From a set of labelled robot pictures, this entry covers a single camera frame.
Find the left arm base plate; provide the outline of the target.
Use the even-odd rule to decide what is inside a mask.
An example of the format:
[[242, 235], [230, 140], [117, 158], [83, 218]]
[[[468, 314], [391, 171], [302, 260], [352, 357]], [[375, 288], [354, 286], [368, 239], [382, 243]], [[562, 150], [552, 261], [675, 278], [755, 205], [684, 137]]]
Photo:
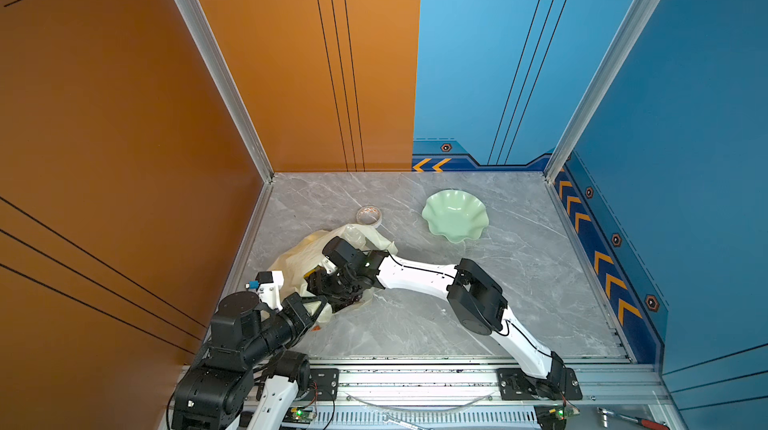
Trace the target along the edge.
[[312, 367], [309, 384], [300, 401], [309, 402], [313, 399], [320, 402], [331, 402], [337, 399], [340, 370], [333, 367]]

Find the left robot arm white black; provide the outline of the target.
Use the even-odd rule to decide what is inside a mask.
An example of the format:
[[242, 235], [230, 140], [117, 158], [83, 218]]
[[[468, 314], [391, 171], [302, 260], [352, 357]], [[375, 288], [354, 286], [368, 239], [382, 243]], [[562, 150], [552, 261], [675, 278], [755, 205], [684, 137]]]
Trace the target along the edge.
[[237, 425], [246, 398], [258, 382], [261, 399], [251, 429], [277, 429], [291, 404], [310, 387], [308, 356], [291, 348], [314, 327], [327, 306], [324, 297], [294, 292], [282, 309], [240, 291], [218, 305], [210, 338], [177, 384], [169, 429], [228, 429]]

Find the cream plastic bag orange print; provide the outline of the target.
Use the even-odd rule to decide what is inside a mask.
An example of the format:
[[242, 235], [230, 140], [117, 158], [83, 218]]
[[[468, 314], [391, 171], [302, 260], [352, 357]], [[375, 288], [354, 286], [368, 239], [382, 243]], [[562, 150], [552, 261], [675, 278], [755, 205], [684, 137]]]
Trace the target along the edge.
[[[281, 271], [284, 276], [284, 284], [280, 290], [281, 302], [293, 293], [301, 297], [318, 297], [307, 291], [305, 276], [322, 267], [327, 273], [332, 274], [334, 267], [322, 254], [324, 246], [333, 238], [341, 237], [353, 247], [363, 251], [368, 257], [374, 251], [384, 251], [391, 255], [398, 253], [395, 243], [378, 232], [375, 228], [349, 224], [332, 231], [317, 231], [305, 237], [299, 244], [283, 253], [275, 260], [267, 271]], [[347, 308], [355, 308], [364, 305], [371, 299], [372, 289], [363, 293], [360, 302]], [[333, 316], [342, 310], [332, 310], [328, 305], [324, 307], [317, 320], [319, 325], [331, 321]]]

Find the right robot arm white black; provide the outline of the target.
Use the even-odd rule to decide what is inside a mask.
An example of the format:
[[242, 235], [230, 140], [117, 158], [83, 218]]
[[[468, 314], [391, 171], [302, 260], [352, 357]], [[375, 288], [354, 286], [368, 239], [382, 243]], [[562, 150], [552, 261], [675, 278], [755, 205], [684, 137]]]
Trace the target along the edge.
[[525, 328], [500, 284], [474, 261], [427, 264], [355, 248], [327, 251], [326, 259], [329, 267], [316, 267], [304, 280], [309, 293], [326, 298], [333, 310], [351, 306], [370, 289], [432, 296], [447, 302], [467, 331], [492, 337], [518, 363], [536, 398], [563, 399], [571, 389], [562, 358]]

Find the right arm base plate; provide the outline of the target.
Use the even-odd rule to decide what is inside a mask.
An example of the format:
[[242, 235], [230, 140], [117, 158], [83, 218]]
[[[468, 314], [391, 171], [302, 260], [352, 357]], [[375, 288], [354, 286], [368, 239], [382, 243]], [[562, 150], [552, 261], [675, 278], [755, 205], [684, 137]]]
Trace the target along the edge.
[[528, 377], [519, 368], [496, 370], [497, 385], [504, 401], [580, 401], [583, 393], [575, 371], [565, 367], [558, 383]]

